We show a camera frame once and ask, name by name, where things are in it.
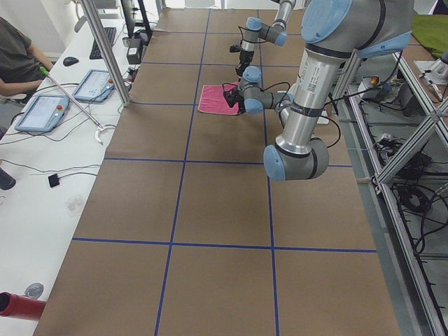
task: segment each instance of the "black cylinder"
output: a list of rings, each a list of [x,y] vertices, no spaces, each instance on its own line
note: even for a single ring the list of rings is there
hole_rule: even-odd
[[[0,189],[8,190],[15,186],[15,179],[0,168]]]

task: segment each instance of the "green tip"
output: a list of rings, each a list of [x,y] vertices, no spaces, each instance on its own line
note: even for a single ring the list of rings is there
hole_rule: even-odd
[[[39,68],[39,70],[41,70],[41,73],[42,73],[42,74],[44,74],[45,76],[48,76],[48,71],[47,71],[47,69],[45,69],[43,66],[41,66],[41,67]]]

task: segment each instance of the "white desk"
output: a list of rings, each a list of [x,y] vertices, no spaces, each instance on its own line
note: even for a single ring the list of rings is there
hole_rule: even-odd
[[[127,49],[121,41],[124,36],[123,21],[103,20],[103,25],[117,28],[113,52],[120,72],[124,74],[129,64],[126,59]],[[93,37],[86,23],[53,67],[51,74],[60,83],[79,83],[89,69],[106,69],[102,59],[89,59],[92,42]],[[77,57],[80,62],[65,67],[62,60],[67,56]],[[46,79],[41,88],[52,84]],[[67,89],[73,92],[75,87]],[[57,87],[39,92],[43,93],[61,94]],[[102,124],[116,125],[120,117],[120,107],[118,93],[113,91],[103,103],[92,104],[90,111]],[[74,117],[78,112],[79,109],[71,104],[63,121]],[[46,135],[61,139],[87,118],[80,113]],[[13,126],[9,129],[9,134],[17,133]],[[100,165],[113,130],[101,134],[103,146],[96,142],[95,130],[96,126],[88,120],[61,142],[35,136],[32,139],[10,143],[29,135],[5,136],[0,141],[0,159],[43,171]],[[95,176],[68,176],[61,180],[59,186],[50,188],[47,176],[52,173],[42,174],[7,162],[2,164],[2,168],[13,176],[17,183],[10,190],[0,190],[0,292],[23,295],[28,285],[41,282],[45,290],[40,300],[47,300]],[[59,175],[74,172],[96,174],[98,170],[98,167],[70,170]],[[0,335],[29,336],[36,325],[37,322],[34,321],[0,317]]]

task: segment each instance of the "keyboard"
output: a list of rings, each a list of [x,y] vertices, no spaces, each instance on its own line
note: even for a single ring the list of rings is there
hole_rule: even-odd
[[[115,27],[105,27],[104,32],[106,33],[107,40],[109,41],[109,43],[112,46],[117,29]],[[103,58],[101,56],[101,51],[99,51],[97,42],[95,40],[93,40],[92,51],[90,51],[89,58],[91,60],[99,60],[100,58]]]

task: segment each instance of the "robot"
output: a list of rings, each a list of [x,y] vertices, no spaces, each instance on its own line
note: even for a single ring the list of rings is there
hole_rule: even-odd
[[[314,136],[328,93],[340,64],[355,50],[361,59],[387,55],[410,42],[413,0],[313,0],[302,21],[306,42],[294,96],[262,90],[261,72],[251,66],[258,39],[282,46],[286,23],[295,1],[272,0],[280,5],[271,26],[250,17],[240,47],[238,87],[224,92],[230,107],[236,103],[250,114],[274,109],[283,133],[266,147],[263,162],[275,181],[314,179],[328,167],[328,149]]]

